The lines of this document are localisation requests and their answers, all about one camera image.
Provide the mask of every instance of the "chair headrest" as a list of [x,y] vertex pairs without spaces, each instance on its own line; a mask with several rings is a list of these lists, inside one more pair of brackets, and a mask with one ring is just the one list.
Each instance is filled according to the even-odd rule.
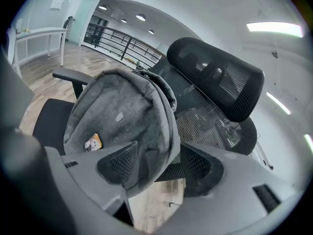
[[201,40],[176,40],[167,59],[233,122],[247,119],[260,97],[264,74],[259,68]]

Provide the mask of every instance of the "black seat cushion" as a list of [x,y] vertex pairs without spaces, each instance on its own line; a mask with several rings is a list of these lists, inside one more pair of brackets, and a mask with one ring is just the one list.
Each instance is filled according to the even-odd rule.
[[33,136],[43,146],[56,148],[65,155],[63,136],[74,103],[58,99],[48,99],[37,118]]

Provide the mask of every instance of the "gray fabric bag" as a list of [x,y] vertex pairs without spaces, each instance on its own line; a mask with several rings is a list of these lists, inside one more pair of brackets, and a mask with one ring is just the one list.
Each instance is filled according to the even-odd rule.
[[152,184],[179,153],[176,106],[173,91],[154,73],[103,71],[72,109],[64,135],[65,153],[86,152],[84,144],[94,133],[103,148],[137,142],[136,162],[124,185],[127,195],[134,196]]

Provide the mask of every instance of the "fluorescent light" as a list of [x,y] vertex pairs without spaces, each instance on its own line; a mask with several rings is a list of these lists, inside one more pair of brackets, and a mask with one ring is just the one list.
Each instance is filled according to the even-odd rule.
[[311,151],[313,152],[313,140],[309,134],[304,135],[305,140],[307,141]]
[[136,17],[142,21],[146,21],[146,17],[143,14],[138,14]]
[[266,22],[247,24],[250,31],[268,31],[290,34],[296,37],[303,37],[301,27],[291,23]]
[[275,98],[271,93],[266,92],[266,94],[272,99],[276,104],[278,104],[288,115],[291,114],[291,111],[287,109],[277,98]]

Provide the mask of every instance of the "black metal railing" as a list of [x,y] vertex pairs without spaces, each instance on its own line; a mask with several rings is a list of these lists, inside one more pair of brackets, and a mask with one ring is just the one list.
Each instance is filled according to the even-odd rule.
[[149,70],[165,55],[148,45],[147,43],[130,36],[116,29],[102,25],[89,23],[85,38],[84,46],[102,48],[110,53],[111,57],[118,60],[126,60],[135,66],[138,64],[146,70]]

